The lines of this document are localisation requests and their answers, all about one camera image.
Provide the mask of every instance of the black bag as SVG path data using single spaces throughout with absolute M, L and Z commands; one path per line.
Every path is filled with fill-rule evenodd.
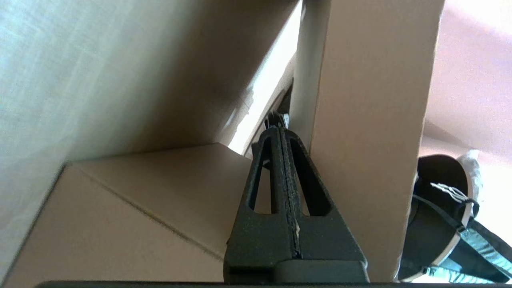
M 434 155 L 418 161 L 411 214 L 398 278 L 422 274 L 451 283 L 506 283 L 512 279 L 512 248 L 470 216 L 478 203 L 458 203 L 431 183 L 442 183 L 468 195 L 459 162 Z

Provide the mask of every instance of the cardboard box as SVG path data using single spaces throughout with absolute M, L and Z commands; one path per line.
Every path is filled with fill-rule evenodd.
M 5 280 L 222 282 L 251 161 L 221 144 L 67 166 Z M 262 173 L 259 191 L 269 192 Z M 257 208 L 265 207 L 265 196 Z
M 304 0 L 290 129 L 368 259 L 398 270 L 443 0 Z

